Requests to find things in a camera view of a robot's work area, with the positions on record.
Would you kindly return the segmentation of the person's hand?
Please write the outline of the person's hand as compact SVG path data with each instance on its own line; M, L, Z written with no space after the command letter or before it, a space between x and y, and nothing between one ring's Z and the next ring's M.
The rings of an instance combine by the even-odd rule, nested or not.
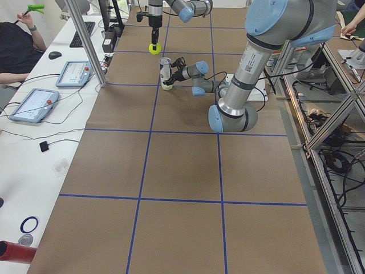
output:
M28 27L29 30L31 30L35 27L30 13L27 13L27 14L18 13L17 20L19 20L21 23L24 23Z

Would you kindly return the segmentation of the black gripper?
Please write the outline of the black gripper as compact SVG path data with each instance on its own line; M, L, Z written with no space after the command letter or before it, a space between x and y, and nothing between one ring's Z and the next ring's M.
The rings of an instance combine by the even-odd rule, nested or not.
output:
M156 46L159 39L159 28L162 26L162 15L150 14L148 18L149 26L152 27L151 44Z
M177 82L177 81L182 82L184 80L185 80L185 77L183 76L182 70L177 70L172 74L171 79L163 81L163 84L164 85L173 85L174 82Z

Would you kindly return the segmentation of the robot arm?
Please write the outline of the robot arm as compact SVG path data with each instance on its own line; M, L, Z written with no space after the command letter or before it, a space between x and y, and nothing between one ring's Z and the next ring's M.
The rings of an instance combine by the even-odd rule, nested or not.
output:
M213 8L213 1L171 0L166 3L184 23L189 22L193 17L205 17ZM156 48L159 28L163 23L163 1L148 1L147 17L149 26L152 28L151 45Z
M254 1L246 14L248 43L229 84L208 81L208 65L191 66L160 61L163 88L191 79L194 96L213 92L208 120L214 132L241 132L256 125L257 110L247 102L273 52L285 41L293 47L312 46L329 40L335 30L336 1Z

